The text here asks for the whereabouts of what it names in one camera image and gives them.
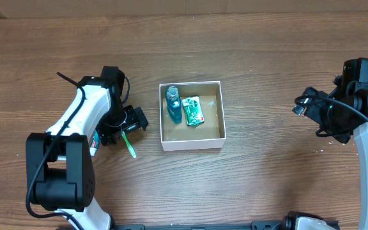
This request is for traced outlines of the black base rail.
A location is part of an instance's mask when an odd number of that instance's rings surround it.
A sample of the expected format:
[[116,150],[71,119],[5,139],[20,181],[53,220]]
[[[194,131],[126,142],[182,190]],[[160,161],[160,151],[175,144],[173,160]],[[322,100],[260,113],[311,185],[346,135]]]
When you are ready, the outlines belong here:
[[207,225],[177,225],[177,226],[145,226],[142,224],[116,225],[111,217],[110,230],[281,230],[291,229],[283,227],[291,223],[290,220],[260,220],[250,224],[207,224]]

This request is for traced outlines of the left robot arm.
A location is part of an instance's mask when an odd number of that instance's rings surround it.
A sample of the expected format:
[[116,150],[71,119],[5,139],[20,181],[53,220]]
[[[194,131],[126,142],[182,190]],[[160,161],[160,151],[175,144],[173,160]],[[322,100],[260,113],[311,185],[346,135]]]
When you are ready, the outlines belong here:
[[79,82],[62,117],[43,133],[26,139],[26,210],[37,219],[64,217],[74,229],[117,229],[112,215],[95,199],[92,157],[99,145],[116,143],[146,129],[140,107],[127,105],[130,83],[117,66],[104,66],[100,76]]

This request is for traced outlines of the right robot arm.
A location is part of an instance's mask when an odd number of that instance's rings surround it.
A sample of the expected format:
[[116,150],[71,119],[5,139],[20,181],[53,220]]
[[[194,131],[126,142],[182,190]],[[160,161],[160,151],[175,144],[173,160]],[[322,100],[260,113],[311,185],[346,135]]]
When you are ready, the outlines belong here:
[[293,112],[315,121],[318,137],[346,144],[353,139],[360,165],[361,210],[359,229],[368,229],[368,58],[344,62],[331,93],[307,87],[295,98]]

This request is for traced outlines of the white cardboard box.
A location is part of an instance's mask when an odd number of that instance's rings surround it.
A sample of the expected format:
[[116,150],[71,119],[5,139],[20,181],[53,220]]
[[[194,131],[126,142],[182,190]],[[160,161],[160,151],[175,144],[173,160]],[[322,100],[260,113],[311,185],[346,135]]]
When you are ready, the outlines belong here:
[[[175,124],[168,111],[165,90],[169,86],[178,88],[182,99],[190,96],[200,98],[201,111],[205,122],[188,126],[183,118]],[[158,87],[160,108],[160,141],[165,151],[199,150],[222,148],[226,139],[226,123],[219,81],[164,83]]]

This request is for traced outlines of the blue mouthwash bottle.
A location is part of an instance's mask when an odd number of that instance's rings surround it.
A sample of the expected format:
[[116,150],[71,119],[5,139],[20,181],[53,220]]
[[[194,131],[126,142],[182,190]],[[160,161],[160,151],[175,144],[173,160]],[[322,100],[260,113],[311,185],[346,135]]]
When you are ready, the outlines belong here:
[[167,111],[170,115],[170,118],[175,124],[180,124],[182,121],[182,112],[178,88],[176,86],[169,86],[165,90],[165,98],[167,102]]

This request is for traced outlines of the green toothbrush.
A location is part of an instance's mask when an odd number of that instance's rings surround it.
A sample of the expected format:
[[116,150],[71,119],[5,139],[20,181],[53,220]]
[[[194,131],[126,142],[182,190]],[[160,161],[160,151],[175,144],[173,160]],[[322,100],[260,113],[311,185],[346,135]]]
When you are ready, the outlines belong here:
[[124,141],[126,143],[126,146],[127,146],[127,149],[129,150],[130,155],[133,158],[136,158],[137,157],[136,152],[135,152],[133,146],[130,144],[130,141],[128,140],[128,137],[127,137],[127,135],[124,131],[121,132],[121,136],[122,136],[122,138],[124,139]]

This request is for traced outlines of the teal toothpaste tube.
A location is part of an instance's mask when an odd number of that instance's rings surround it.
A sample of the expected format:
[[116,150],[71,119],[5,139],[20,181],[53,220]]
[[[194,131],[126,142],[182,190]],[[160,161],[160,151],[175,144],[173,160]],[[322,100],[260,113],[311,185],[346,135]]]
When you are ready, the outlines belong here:
[[99,137],[98,132],[95,130],[93,132],[91,144],[89,147],[89,152],[92,157],[96,155],[96,152],[99,149],[99,146],[100,146],[100,137]]

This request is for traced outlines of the green floss pack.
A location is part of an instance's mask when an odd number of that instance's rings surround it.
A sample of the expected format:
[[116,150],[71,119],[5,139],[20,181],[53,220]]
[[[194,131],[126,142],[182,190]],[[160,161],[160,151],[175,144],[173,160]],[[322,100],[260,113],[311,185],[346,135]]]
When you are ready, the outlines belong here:
[[196,127],[204,123],[205,119],[201,109],[200,98],[198,96],[184,98],[181,102],[188,126]]

